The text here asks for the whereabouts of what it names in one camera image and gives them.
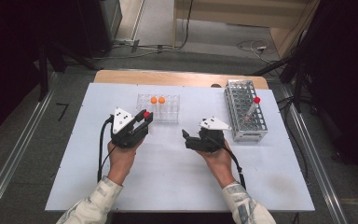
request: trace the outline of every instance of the red cap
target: red cap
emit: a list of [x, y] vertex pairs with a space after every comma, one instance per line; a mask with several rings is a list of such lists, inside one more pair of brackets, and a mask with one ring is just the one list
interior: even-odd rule
[[256, 104], [260, 103], [260, 97], [256, 96], [256, 97], [254, 98], [254, 102], [255, 102]]
[[147, 118], [147, 117], [149, 117], [149, 114], [150, 114], [150, 113], [149, 113], [149, 112], [147, 112], [147, 111], [146, 111], [146, 112], [144, 112], [144, 119], [145, 119], [145, 118]]

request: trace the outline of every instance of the forearm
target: forearm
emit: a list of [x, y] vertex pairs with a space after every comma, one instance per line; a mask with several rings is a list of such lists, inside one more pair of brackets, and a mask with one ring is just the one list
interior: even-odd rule
[[262, 204], [252, 199], [238, 182], [229, 184], [222, 191], [235, 223], [275, 223], [269, 211]]
[[104, 223], [122, 189], [104, 176], [91, 195], [68, 209], [57, 223]]

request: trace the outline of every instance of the white table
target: white table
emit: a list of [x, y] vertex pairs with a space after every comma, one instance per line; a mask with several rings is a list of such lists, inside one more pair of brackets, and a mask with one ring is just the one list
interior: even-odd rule
[[[91, 83], [62, 158], [46, 210], [68, 209], [96, 186], [103, 122], [119, 106], [135, 114], [138, 93], [179, 94], [179, 123], [153, 122], [137, 151], [124, 189], [112, 210], [136, 212], [228, 211], [205, 161], [185, 147], [181, 130], [198, 136], [199, 122], [216, 116], [229, 123], [223, 88]], [[225, 131], [244, 171], [248, 192], [270, 211], [313, 211], [314, 206], [284, 129], [272, 91], [257, 90], [268, 133], [259, 143], [235, 143]], [[105, 130], [104, 143], [109, 138]], [[103, 173], [108, 171], [108, 164]], [[233, 174], [238, 178], [233, 165]]]

